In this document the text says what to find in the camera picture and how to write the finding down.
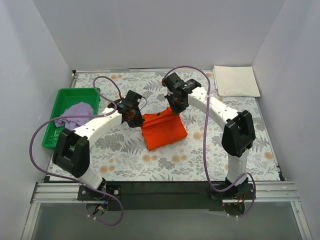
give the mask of white backdrop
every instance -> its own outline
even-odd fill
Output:
[[[0,0],[0,239],[21,237],[36,181],[28,148],[49,119],[57,92],[71,71],[32,0]],[[51,151],[34,142],[34,158],[46,168]]]
[[[253,61],[265,124],[320,239],[320,1],[287,0]]]
[[[284,0],[33,0],[72,70],[248,66]]]

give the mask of table surface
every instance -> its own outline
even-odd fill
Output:
[[[219,97],[215,89],[212,71],[205,71],[211,82],[211,95],[238,111],[248,110],[253,117],[256,139],[247,161],[247,171],[256,181],[280,180],[276,160],[263,122],[258,104],[254,97]],[[158,113],[169,104],[164,96],[166,89],[161,85],[165,71],[122,71],[108,73],[79,73],[75,88],[91,88],[97,76],[112,78],[122,94],[133,90],[145,98],[147,105],[142,114]],[[207,80],[195,71],[178,71],[183,80],[195,79],[207,89]],[[97,81],[101,93],[110,99],[117,99],[115,87],[104,78]],[[99,113],[109,103],[101,100]],[[148,151],[141,129],[129,128],[127,123],[113,128],[100,138],[90,150],[91,166],[108,181],[205,181],[203,164],[203,135],[205,114],[190,106],[180,114],[188,136],[173,144]],[[213,181],[223,181],[228,172],[228,156],[221,145],[223,131],[211,119],[207,130],[207,165]],[[51,164],[52,173],[70,176],[58,166]],[[64,180],[50,177],[51,181]]]

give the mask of glass panel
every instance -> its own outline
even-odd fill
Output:
[[[122,222],[108,227],[87,218],[82,203],[42,203],[33,240],[301,240],[290,202],[257,202],[251,212],[233,217],[206,210],[127,210]],[[116,221],[119,212],[107,212]]]

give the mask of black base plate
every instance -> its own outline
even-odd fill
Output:
[[[228,185],[225,183],[215,185],[217,189],[225,189]],[[254,199],[254,186],[251,183],[246,184],[241,188],[241,191],[234,193],[231,190],[225,192],[216,192],[210,189],[210,196],[212,200],[227,200],[236,199],[238,197],[243,197],[245,195],[246,200]]]
[[[246,211],[246,206],[244,203],[238,203],[238,204],[233,204],[233,203],[225,203],[223,205],[223,209],[227,214],[236,216],[236,215],[241,215],[244,214]]]
[[[107,185],[106,186],[106,192],[108,194],[111,194],[121,200],[122,195],[122,187],[121,185]],[[77,199],[79,201],[102,201],[106,200],[106,195],[102,195],[98,192],[92,191],[88,188],[86,188],[84,185],[81,185],[79,187],[78,197]]]

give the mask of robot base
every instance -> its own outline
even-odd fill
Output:
[[[121,185],[107,185],[106,189],[101,189],[103,192],[107,192],[121,200],[122,195],[122,187]],[[107,197],[105,195],[101,195],[98,192],[92,191],[85,186],[81,185],[79,187],[77,200],[79,201],[104,201]]]
[[[225,189],[231,184],[227,179],[222,184],[215,185],[216,189]],[[245,181],[237,186],[233,186],[228,191],[225,192],[216,192],[210,189],[210,197],[212,200],[232,200],[238,197],[244,197],[246,200],[254,199],[254,186],[251,183],[248,183],[248,178]]]

